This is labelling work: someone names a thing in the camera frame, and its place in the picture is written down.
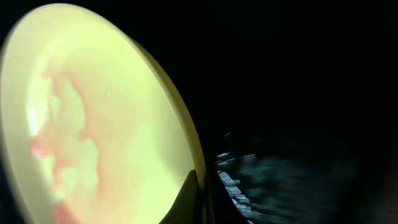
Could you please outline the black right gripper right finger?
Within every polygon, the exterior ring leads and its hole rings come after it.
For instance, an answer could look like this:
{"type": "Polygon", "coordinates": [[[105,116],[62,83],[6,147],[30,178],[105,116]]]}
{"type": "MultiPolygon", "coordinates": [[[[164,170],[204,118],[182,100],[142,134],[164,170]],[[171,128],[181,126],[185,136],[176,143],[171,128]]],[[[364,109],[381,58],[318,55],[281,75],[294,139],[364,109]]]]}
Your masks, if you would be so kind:
{"type": "Polygon", "coordinates": [[[206,178],[206,222],[208,224],[248,224],[236,208],[217,174],[206,178]]]}

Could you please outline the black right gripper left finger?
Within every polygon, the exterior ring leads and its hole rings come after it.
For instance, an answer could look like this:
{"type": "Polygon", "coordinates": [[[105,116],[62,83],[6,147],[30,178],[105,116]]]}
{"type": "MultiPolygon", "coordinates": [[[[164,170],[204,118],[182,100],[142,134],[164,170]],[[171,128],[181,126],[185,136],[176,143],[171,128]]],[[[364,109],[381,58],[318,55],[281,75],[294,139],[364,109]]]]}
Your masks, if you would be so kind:
{"type": "Polygon", "coordinates": [[[202,224],[202,199],[197,173],[191,170],[160,224],[202,224]]]}

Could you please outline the yellow plate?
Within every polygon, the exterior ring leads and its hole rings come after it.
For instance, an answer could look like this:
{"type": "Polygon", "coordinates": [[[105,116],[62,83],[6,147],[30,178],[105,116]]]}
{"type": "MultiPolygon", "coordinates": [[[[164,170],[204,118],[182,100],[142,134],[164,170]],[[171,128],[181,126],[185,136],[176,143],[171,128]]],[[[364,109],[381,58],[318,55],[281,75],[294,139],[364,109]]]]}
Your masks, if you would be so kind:
{"type": "Polygon", "coordinates": [[[24,223],[160,223],[200,141],[154,57],[99,14],[53,3],[1,49],[1,162],[24,223]]]}

